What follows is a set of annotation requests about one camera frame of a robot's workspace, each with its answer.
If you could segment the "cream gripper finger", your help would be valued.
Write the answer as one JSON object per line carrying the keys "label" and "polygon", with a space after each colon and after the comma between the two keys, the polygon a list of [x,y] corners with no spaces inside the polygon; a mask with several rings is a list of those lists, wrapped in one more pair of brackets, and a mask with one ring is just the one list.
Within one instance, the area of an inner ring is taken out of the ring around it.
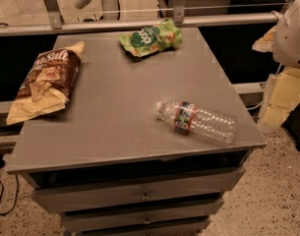
{"label": "cream gripper finger", "polygon": [[300,103],[300,68],[286,67],[272,76],[266,85],[266,98],[260,122],[270,127],[280,127],[290,112]]}

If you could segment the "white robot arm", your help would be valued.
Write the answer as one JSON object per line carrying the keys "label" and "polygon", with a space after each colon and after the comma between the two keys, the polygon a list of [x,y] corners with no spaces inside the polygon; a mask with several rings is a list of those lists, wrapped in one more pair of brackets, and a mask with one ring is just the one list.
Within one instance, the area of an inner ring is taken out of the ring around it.
{"label": "white robot arm", "polygon": [[300,103],[300,0],[295,0],[279,19],[273,35],[273,60],[284,66],[275,77],[261,122],[280,127]]}

